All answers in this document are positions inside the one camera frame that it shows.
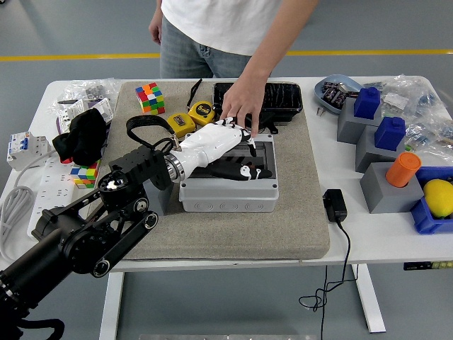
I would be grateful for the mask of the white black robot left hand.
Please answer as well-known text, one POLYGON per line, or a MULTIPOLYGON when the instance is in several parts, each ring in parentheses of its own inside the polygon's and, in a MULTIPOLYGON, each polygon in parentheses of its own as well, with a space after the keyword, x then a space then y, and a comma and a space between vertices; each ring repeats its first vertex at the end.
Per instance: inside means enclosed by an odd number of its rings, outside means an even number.
POLYGON ((222 161, 225 153, 245 142, 251 156, 256 155, 256 145, 251 133, 226 118, 208 123, 180 143, 180 150, 172 150, 166 156, 171 180, 175 183, 186 180, 198 168, 207 168, 212 176, 235 181, 268 179, 273 173, 245 164, 222 161))

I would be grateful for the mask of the person's left hand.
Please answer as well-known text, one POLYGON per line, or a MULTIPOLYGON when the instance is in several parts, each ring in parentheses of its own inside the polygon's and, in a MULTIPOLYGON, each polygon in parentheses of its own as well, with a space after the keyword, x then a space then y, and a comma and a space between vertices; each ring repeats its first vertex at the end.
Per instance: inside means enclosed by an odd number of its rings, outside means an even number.
POLYGON ((220 118, 236 118, 236 123, 244 128, 246 116, 251 115, 251 135, 255 137, 267 80, 268 76, 243 73, 225 93, 220 118))

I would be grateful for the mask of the person's right hand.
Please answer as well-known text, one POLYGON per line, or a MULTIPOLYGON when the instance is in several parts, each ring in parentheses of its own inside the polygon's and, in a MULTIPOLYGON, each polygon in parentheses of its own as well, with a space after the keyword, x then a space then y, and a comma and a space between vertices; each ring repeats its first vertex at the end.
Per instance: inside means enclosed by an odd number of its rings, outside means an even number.
POLYGON ((149 24, 151 39, 157 45, 161 44, 163 16, 153 16, 149 24))

